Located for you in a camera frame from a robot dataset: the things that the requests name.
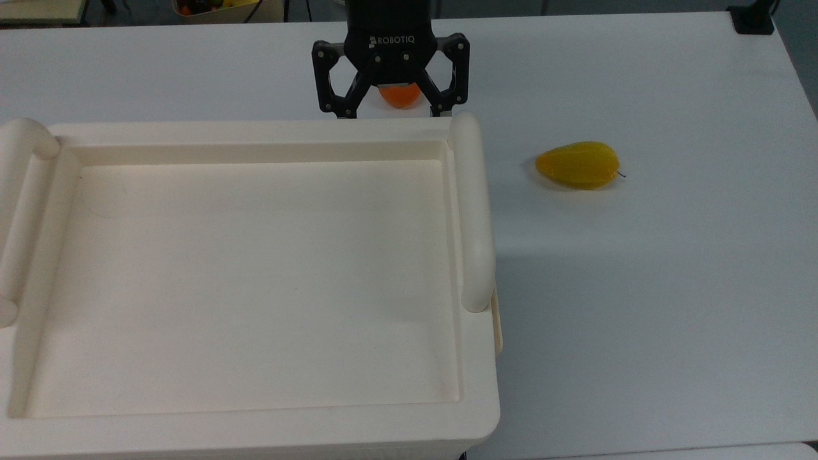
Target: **yellow mango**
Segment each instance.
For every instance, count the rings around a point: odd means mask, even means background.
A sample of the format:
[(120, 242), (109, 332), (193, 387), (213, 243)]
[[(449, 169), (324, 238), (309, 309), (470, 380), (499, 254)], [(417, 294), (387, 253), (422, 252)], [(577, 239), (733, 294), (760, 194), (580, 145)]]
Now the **yellow mango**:
[(577, 142), (543, 153), (535, 165), (540, 174), (558, 183), (591, 190), (616, 178), (619, 158), (602, 142)]

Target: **robotiq logo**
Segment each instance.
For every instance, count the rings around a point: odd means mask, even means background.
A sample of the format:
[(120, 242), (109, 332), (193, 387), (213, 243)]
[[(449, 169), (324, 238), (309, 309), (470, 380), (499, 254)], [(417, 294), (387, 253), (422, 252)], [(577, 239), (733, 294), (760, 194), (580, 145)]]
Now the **robotiq logo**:
[(415, 42), (414, 35), (396, 35), (394, 37), (369, 37), (370, 48), (374, 48), (375, 45), (398, 45), (414, 42)]

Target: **gray floor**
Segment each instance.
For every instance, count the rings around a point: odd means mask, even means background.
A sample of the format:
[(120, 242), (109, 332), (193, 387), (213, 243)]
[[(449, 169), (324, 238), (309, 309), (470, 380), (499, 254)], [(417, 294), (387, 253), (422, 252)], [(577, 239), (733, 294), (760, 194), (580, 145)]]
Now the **gray floor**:
[[(92, 25), (171, 25), (179, 24), (172, 0), (123, 0), (115, 16), (102, 12), (97, 0), (91, 0), (86, 18)], [(290, 20), (306, 21), (307, 0), (291, 0)], [(309, 0), (314, 20), (344, 20), (344, 9), (333, 0)], [(590, 15), (674, 11), (724, 11), (729, 5), (744, 5), (751, 0), (546, 0), (547, 15)], [(542, 0), (443, 0), (440, 17), (536, 16), (543, 10)], [(781, 0), (775, 22), (801, 78), (812, 109), (818, 116), (818, 0)]]

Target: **orange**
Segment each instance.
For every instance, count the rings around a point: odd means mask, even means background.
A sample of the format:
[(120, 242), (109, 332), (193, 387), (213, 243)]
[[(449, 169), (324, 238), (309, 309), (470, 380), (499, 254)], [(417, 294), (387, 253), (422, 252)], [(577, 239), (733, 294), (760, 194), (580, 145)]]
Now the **orange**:
[(402, 109), (409, 107), (412, 102), (417, 101), (420, 96), (420, 88), (417, 83), (412, 83), (408, 86), (388, 86), (386, 88), (378, 88), (380, 95), (392, 107)]

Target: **white tray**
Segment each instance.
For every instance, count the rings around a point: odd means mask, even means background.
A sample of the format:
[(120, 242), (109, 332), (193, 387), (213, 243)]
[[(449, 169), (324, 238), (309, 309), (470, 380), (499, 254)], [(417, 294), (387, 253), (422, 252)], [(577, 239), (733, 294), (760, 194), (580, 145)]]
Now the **white tray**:
[(50, 131), (0, 131), (0, 457), (455, 458), (492, 432), (472, 115)]

